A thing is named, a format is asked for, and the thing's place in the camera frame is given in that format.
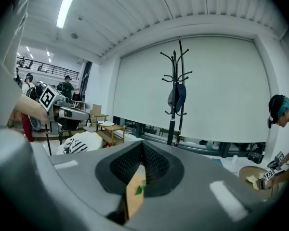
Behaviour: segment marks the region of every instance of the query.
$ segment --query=green shirt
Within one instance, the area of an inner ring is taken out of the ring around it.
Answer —
[[[74,87],[69,82],[64,82],[64,88],[65,91],[62,93],[64,96],[68,98],[69,101],[72,100],[72,90],[74,90]]]

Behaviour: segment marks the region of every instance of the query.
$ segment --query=roller blind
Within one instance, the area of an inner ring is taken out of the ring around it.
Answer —
[[[172,75],[171,61],[160,52],[179,52],[178,42],[157,45],[121,60],[114,103],[114,116],[159,128],[169,128],[171,111],[167,99],[172,83],[162,81]],[[178,130],[180,118],[176,118]]]
[[[199,37],[182,40],[186,102],[182,136],[224,142],[266,141],[268,81],[252,42],[234,38]],[[167,98],[172,85],[161,81],[171,75],[171,55],[178,41],[160,44],[122,59],[114,115],[168,128]],[[178,129],[179,117],[176,118]]]

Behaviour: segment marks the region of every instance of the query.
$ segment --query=red pants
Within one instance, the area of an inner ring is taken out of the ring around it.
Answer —
[[[25,114],[21,114],[21,120],[23,122],[23,129],[25,131],[25,135],[27,137],[27,139],[30,142],[33,142],[33,137],[32,137],[32,126],[31,126],[31,122],[29,120],[29,117]]]

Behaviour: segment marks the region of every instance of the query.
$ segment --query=teal hair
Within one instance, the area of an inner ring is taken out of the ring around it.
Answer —
[[[289,98],[284,97],[283,104],[281,105],[279,111],[278,111],[278,117],[281,117],[285,114],[285,111],[289,110]]]

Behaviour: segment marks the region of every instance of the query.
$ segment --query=fluorescent light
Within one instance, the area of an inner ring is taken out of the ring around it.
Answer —
[[[57,27],[63,28],[64,22],[66,21],[67,12],[71,6],[73,0],[62,0],[60,11],[57,19]]]

